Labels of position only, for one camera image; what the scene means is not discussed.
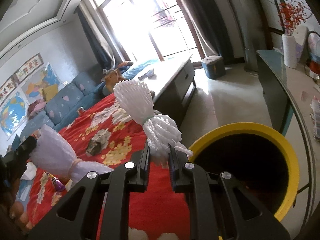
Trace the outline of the person left hand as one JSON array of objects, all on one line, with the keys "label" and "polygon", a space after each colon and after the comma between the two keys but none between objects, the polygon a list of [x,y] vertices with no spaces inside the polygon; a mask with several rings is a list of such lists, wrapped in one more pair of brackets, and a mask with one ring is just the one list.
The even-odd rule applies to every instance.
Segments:
[{"label": "person left hand", "polygon": [[16,179],[9,191],[3,194],[2,208],[6,215],[26,234],[32,228],[33,224],[29,220],[28,214],[25,212],[23,204],[16,200],[20,186],[20,179]]}]

